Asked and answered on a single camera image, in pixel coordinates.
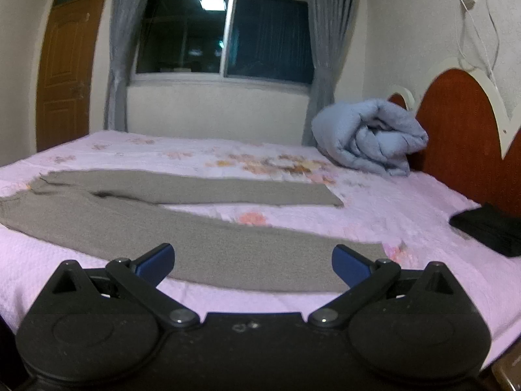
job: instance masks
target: transom window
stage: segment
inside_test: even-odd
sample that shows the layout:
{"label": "transom window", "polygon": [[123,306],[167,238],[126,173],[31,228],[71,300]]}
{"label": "transom window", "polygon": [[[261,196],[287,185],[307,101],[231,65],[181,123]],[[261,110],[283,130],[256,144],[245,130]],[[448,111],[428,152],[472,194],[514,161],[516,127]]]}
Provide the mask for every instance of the transom window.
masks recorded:
{"label": "transom window", "polygon": [[139,79],[254,79],[310,84],[306,0],[149,0]]}

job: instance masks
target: gray pants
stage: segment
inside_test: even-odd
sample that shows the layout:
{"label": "gray pants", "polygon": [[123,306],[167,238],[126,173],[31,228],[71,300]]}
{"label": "gray pants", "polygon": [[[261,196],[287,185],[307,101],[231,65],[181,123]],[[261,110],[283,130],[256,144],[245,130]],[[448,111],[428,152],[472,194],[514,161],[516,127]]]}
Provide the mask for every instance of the gray pants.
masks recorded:
{"label": "gray pants", "polygon": [[347,287],[331,268],[335,245],[343,243],[371,260],[385,257],[379,244],[232,224],[156,205],[341,205],[324,185],[94,170],[51,173],[31,187],[0,200],[0,223],[105,260],[137,258],[169,242],[176,250],[171,277],[190,282],[257,291],[342,292]]}

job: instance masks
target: door panel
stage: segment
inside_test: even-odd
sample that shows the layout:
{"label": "door panel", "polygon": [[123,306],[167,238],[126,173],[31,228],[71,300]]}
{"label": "door panel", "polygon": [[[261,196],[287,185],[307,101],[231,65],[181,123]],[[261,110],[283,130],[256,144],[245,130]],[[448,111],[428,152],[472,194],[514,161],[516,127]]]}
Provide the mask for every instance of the door panel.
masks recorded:
{"label": "door panel", "polygon": [[89,133],[94,49],[104,0],[74,0],[52,8],[36,95],[38,151]]}

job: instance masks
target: pink bedsheet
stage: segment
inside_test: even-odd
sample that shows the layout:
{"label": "pink bedsheet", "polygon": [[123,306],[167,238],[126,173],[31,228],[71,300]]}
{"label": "pink bedsheet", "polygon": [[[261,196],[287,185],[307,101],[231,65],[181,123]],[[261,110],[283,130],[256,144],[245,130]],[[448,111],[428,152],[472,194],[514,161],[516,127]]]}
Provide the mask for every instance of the pink bedsheet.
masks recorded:
{"label": "pink bedsheet", "polygon": [[[404,268],[423,268],[429,261],[443,261],[491,329],[494,342],[487,363],[521,334],[521,258],[502,257],[455,233],[447,223],[449,217],[476,204],[424,173],[381,178],[335,167],[316,149],[306,147],[98,132],[0,168],[0,196],[26,188],[41,173],[92,168],[325,183],[345,207],[234,204],[170,208],[230,222],[382,242],[389,258]],[[13,329],[61,261],[73,258],[84,268],[105,264],[3,225],[0,251],[0,314]],[[306,317],[336,297],[219,289],[172,279],[158,288],[201,317],[209,311],[300,311]]]}

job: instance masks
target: gray curtain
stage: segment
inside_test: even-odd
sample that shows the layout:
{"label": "gray curtain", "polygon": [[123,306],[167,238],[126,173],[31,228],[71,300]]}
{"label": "gray curtain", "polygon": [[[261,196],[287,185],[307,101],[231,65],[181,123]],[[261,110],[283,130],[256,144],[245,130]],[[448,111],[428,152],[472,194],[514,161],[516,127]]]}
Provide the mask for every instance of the gray curtain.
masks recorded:
{"label": "gray curtain", "polygon": [[105,129],[127,131],[127,84],[147,1],[112,0]]}
{"label": "gray curtain", "polygon": [[355,0],[308,0],[315,76],[311,85],[302,145],[315,146],[311,121],[334,103],[334,88],[346,55]]}

